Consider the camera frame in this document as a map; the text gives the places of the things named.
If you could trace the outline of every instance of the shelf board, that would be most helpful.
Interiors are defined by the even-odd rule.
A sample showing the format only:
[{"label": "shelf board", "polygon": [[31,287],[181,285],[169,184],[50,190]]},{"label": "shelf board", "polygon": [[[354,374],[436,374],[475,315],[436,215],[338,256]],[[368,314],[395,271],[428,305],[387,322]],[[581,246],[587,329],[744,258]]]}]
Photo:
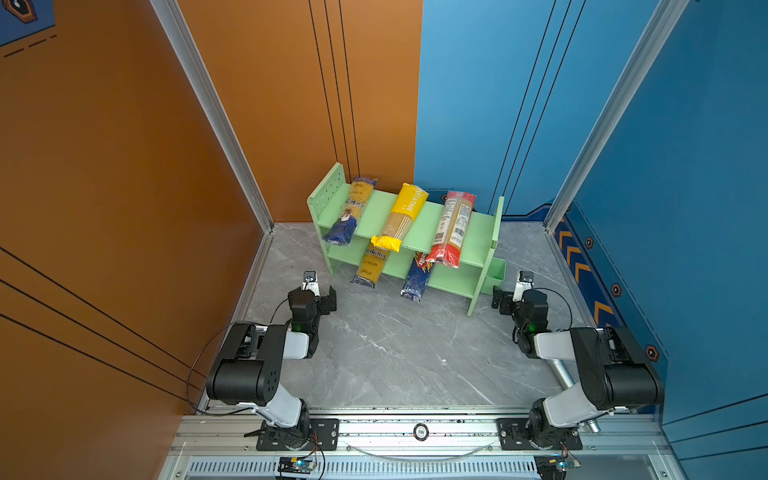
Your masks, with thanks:
[{"label": "shelf board", "polygon": [[[336,220],[338,220],[339,212],[346,202],[348,193],[349,184],[344,184],[339,187],[338,191],[333,195],[325,208],[323,208],[323,212],[319,216],[317,223],[321,227],[330,228],[336,222]],[[370,238],[374,235],[381,233],[381,229],[384,226],[387,217],[389,216],[389,212],[392,209],[392,206],[395,204],[396,198],[397,195],[395,194],[374,190],[370,199],[368,200],[368,204],[366,205],[365,210],[362,212],[360,223],[357,226],[357,230],[355,230],[355,236],[370,240]],[[424,205],[421,213],[411,226],[408,235],[406,235],[406,238],[403,240],[402,246],[400,247],[401,250],[411,250],[412,252],[409,253],[409,256],[412,256],[413,251],[424,253],[428,253],[430,251],[432,248],[432,241],[435,239],[437,224],[440,221],[440,217],[442,216],[442,208],[443,206],[441,204],[435,204],[433,202],[427,202]],[[485,264],[485,258],[488,255],[488,249],[492,247],[491,243],[493,239],[493,233],[494,217],[492,215],[472,212],[472,216],[469,218],[469,225],[467,226],[467,234],[464,238],[464,244],[462,245],[462,257],[460,264],[483,267]],[[366,245],[363,246],[361,251],[365,251],[366,246],[367,241]],[[358,259],[356,259],[356,262],[347,263],[358,264],[360,258],[362,258],[362,254]],[[435,279],[437,273],[438,271],[435,270],[435,272],[432,274],[433,279]]]},{"label": "shelf board", "polygon": [[[344,263],[360,265],[369,241],[369,238],[355,236],[352,239],[352,243],[345,247],[329,245],[328,257]],[[383,273],[401,279],[406,278],[414,253],[414,250],[406,248],[401,248],[399,252],[391,252],[389,259],[384,265]],[[475,295],[475,288],[480,280],[481,273],[481,268],[463,262],[459,265],[459,268],[435,265],[428,285],[438,290],[472,298]]]}]

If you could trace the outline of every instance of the yellow pasta package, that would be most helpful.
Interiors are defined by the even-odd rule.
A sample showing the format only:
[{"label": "yellow pasta package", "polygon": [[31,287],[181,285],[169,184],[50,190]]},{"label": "yellow pasta package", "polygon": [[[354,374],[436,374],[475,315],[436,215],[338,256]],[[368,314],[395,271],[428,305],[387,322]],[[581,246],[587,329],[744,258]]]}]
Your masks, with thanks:
[{"label": "yellow pasta package", "polygon": [[331,245],[349,245],[349,242],[352,241],[352,235],[357,229],[357,223],[360,222],[362,210],[366,207],[375,186],[375,178],[373,180],[366,177],[353,178],[339,219],[323,236],[324,242]]},{"label": "yellow pasta package", "polygon": [[403,184],[381,233],[371,239],[373,245],[399,252],[402,239],[406,237],[413,221],[422,211],[428,196],[429,194],[416,185]]},{"label": "yellow pasta package", "polygon": [[368,243],[368,248],[366,248],[365,255],[362,256],[362,262],[360,262],[360,267],[358,267],[352,283],[376,288],[376,282],[379,281],[388,258],[389,250],[374,247],[373,243]]}]

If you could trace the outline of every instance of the robotic arm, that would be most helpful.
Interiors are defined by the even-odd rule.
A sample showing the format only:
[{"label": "robotic arm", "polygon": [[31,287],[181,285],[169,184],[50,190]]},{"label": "robotic arm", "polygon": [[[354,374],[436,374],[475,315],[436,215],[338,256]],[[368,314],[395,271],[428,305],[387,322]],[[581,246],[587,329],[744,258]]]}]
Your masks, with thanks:
[{"label": "robotic arm", "polygon": [[567,445],[583,422],[614,409],[663,401],[661,380],[627,327],[551,332],[547,296],[532,286],[533,274],[521,272],[515,292],[494,288],[492,306],[515,321],[518,347],[528,358],[575,360],[581,381],[534,402],[525,428],[506,434],[540,449]]},{"label": "robotic arm", "polygon": [[320,296],[315,272],[305,272],[300,288],[288,293],[293,318],[285,325],[236,323],[219,351],[206,383],[211,399],[250,407],[266,419],[270,439],[292,448],[310,434],[306,402],[280,385],[283,359],[311,358],[319,342],[319,319],[336,311],[336,291]]}]

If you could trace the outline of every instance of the spaghetti package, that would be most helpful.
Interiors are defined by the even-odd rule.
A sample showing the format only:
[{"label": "spaghetti package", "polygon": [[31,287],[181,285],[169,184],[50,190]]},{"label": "spaghetti package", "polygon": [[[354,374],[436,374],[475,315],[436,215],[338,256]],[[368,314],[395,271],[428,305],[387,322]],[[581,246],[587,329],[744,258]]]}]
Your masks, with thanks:
[{"label": "spaghetti package", "polygon": [[357,229],[357,223],[360,222],[362,209],[366,207],[375,186],[376,179],[371,180],[365,177],[353,178],[352,186],[349,187],[349,194],[346,197],[344,207],[341,209],[339,219],[323,237],[325,243],[349,245],[349,242],[352,241],[352,235]]},{"label": "spaghetti package", "polygon": [[411,268],[408,270],[406,282],[402,285],[402,290],[400,290],[400,296],[410,298],[415,302],[421,302],[424,290],[427,290],[427,283],[429,282],[429,277],[432,276],[432,268],[434,266],[434,263],[427,262],[426,253],[416,252],[411,262]]},{"label": "spaghetti package", "polygon": [[366,248],[365,255],[362,256],[362,262],[357,268],[357,274],[352,279],[352,283],[376,288],[376,282],[379,281],[388,258],[389,250],[374,247],[373,243],[368,243],[368,248]]},{"label": "spaghetti package", "polygon": [[399,252],[402,239],[406,237],[413,221],[422,211],[428,196],[429,194],[416,185],[403,184],[382,232],[371,239],[373,245]]},{"label": "spaghetti package", "polygon": [[458,268],[462,256],[462,244],[467,233],[469,216],[477,197],[466,192],[449,192],[437,226],[435,241],[427,261]]}]

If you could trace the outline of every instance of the red pasta package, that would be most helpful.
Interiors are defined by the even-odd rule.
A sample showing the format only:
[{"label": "red pasta package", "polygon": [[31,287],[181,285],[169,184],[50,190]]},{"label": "red pasta package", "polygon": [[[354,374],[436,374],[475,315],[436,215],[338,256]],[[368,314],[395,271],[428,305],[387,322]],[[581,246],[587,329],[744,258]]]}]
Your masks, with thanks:
[{"label": "red pasta package", "polygon": [[449,192],[437,226],[432,251],[427,256],[431,263],[458,268],[462,256],[462,244],[467,233],[469,217],[477,197],[466,192]]}]

